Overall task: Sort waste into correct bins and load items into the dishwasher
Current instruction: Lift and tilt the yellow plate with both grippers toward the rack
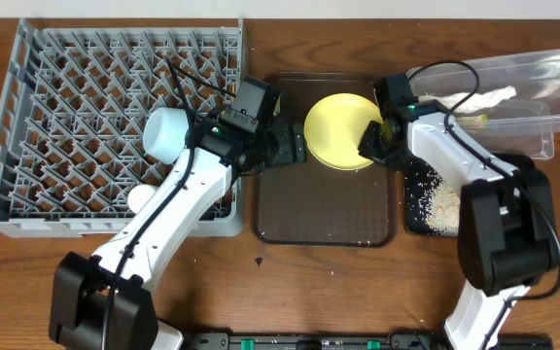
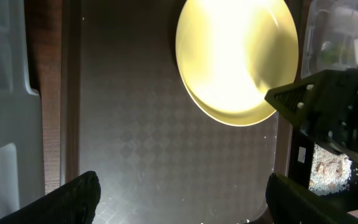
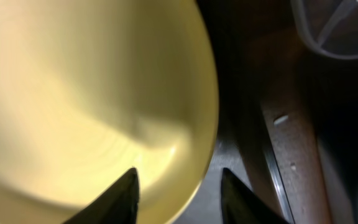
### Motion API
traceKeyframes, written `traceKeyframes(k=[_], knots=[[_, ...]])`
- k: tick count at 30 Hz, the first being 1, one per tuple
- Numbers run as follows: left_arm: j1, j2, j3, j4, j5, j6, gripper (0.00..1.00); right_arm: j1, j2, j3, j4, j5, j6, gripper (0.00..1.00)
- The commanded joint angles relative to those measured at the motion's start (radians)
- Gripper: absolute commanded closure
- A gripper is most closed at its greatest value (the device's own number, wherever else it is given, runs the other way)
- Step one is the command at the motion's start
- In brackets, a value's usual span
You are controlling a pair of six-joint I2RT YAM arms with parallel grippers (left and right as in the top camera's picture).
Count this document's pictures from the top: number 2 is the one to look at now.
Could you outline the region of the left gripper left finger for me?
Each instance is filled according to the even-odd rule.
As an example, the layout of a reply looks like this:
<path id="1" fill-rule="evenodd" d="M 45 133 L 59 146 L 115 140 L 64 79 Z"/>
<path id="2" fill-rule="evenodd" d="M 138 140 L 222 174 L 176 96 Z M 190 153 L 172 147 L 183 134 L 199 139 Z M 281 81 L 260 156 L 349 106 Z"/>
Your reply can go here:
<path id="1" fill-rule="evenodd" d="M 101 199 L 99 178 L 94 171 L 0 219 L 0 224 L 90 224 Z"/>

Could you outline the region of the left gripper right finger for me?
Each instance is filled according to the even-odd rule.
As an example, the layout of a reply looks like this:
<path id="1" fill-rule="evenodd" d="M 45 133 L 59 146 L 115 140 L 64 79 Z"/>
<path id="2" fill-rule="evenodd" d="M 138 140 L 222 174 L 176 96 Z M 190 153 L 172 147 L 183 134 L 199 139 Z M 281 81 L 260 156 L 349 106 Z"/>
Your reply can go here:
<path id="1" fill-rule="evenodd" d="M 281 173 L 269 176 L 265 199 L 274 223 L 358 223 L 358 218 L 330 205 Z"/>

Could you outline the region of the yellow round plate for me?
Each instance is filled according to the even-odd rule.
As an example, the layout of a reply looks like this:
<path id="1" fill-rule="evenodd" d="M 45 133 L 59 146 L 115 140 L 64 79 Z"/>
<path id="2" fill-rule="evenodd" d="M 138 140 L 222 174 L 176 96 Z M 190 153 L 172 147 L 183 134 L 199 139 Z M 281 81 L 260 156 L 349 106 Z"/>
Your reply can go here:
<path id="1" fill-rule="evenodd" d="M 298 35 L 284 0 L 187 0 L 175 55 L 185 89 L 206 115 L 252 126 L 275 112 L 267 92 L 295 81 Z"/>

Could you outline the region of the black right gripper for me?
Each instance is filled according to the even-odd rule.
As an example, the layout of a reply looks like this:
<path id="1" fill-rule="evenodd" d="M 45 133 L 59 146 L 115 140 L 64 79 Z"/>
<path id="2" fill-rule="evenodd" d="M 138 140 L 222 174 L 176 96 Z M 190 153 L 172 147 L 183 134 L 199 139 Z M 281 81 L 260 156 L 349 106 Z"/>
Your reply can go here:
<path id="1" fill-rule="evenodd" d="M 328 87 L 324 95 L 333 114 L 324 143 L 358 163 L 358 68 L 315 73 L 300 82 L 270 89 L 265 100 L 294 127 L 300 128 L 324 89 L 325 79 Z"/>

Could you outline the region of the green food scrap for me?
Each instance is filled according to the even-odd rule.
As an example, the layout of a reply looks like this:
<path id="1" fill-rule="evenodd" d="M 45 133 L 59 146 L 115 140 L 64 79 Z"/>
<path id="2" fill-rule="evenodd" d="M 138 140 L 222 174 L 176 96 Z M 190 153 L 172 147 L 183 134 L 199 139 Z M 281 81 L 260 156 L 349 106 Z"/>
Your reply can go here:
<path id="1" fill-rule="evenodd" d="M 322 49 L 319 53 L 319 60 L 326 65 L 342 63 L 343 49 L 340 46 L 328 47 Z"/>

